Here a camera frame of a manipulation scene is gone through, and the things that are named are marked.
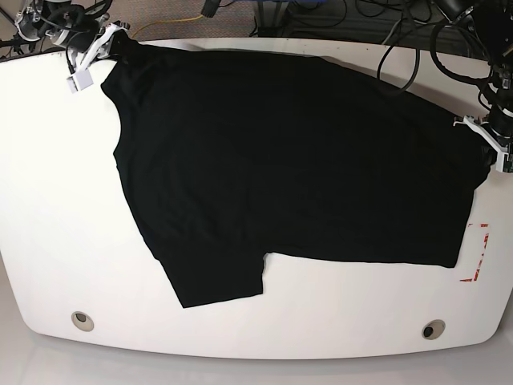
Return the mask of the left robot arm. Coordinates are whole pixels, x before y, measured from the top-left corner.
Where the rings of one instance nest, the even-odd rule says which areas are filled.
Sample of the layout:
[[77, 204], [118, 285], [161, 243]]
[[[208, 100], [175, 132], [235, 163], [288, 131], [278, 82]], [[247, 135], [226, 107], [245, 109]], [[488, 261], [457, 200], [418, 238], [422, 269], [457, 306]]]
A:
[[[449, 78], [475, 86], [478, 97], [487, 101], [488, 114], [482, 119], [470, 115], [456, 121], [480, 135], [496, 152], [498, 172], [512, 172], [512, 4], [499, 1], [437, 1], [444, 19], [430, 34], [430, 56], [434, 65]], [[471, 78], [446, 68], [438, 59], [438, 34], [445, 27], [456, 28], [476, 41], [490, 71], [485, 78]]]

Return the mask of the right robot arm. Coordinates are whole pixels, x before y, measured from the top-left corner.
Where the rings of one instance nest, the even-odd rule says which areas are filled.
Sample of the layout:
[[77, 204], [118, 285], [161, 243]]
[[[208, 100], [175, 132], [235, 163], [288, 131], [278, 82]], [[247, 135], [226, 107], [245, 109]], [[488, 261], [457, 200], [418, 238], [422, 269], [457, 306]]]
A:
[[10, 23], [15, 27], [13, 38], [1, 41], [22, 54], [23, 46], [30, 53], [44, 39], [52, 45], [77, 53], [86, 52], [91, 44], [107, 31], [111, 1], [98, 1], [83, 6], [72, 1], [23, 1], [21, 10]]

